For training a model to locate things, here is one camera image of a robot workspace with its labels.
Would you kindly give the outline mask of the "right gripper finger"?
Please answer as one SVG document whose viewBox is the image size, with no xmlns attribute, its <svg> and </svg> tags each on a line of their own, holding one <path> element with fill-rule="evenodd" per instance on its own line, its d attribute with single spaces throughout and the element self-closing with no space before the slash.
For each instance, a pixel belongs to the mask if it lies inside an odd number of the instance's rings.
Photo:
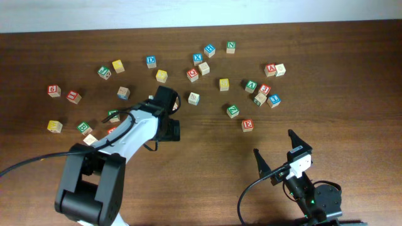
<svg viewBox="0 0 402 226">
<path fill-rule="evenodd" d="M 307 144 L 304 140 L 302 140 L 292 129 L 288 130 L 288 136 L 291 139 L 292 150 L 291 154 L 295 154 L 296 152 L 304 153 L 312 152 L 312 147 Z"/>
<path fill-rule="evenodd" d="M 260 178 L 264 178 L 271 172 L 271 168 L 265 162 L 263 157 L 259 153 L 259 149 L 253 149 L 254 156 L 256 158 L 257 166 L 258 166 L 258 174 Z"/>
</svg>

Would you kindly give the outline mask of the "yellow S wooden block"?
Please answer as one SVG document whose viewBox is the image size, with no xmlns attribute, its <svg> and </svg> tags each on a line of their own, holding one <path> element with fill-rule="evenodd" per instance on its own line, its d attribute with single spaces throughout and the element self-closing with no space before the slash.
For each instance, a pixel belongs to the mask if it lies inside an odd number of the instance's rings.
<svg viewBox="0 0 402 226">
<path fill-rule="evenodd" d="M 165 83 L 167 81 L 168 74 L 167 71 L 158 70 L 156 73 L 156 80 L 161 83 Z"/>
</svg>

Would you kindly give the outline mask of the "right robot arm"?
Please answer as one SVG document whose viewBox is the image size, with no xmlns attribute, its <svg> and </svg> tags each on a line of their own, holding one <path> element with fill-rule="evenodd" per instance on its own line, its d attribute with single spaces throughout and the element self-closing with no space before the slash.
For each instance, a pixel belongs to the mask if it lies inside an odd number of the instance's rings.
<svg viewBox="0 0 402 226">
<path fill-rule="evenodd" d="M 253 153 L 258 165 L 259 180 L 271 180 L 273 186 L 282 184 L 290 194 L 288 198 L 297 203 L 305 219 L 302 225 L 339 225 L 342 216 L 342 189 L 330 181 L 312 182 L 306 174 L 311 167 L 312 147 L 299 138 L 293 130 L 288 130 L 292 150 L 286 154 L 287 162 L 271 169 L 258 149 Z"/>
</svg>

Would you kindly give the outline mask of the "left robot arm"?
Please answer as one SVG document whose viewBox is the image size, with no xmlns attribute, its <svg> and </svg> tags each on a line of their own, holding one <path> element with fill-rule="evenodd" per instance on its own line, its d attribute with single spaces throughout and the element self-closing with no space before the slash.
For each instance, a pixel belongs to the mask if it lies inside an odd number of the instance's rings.
<svg viewBox="0 0 402 226">
<path fill-rule="evenodd" d="M 90 146 L 74 144 L 55 199 L 55 210 L 81 225 L 125 225 L 120 214 L 127 162 L 148 141 L 180 140 L 170 116 L 181 106 L 176 91 L 159 86 L 152 99 L 118 110 L 126 119 Z"/>
</svg>

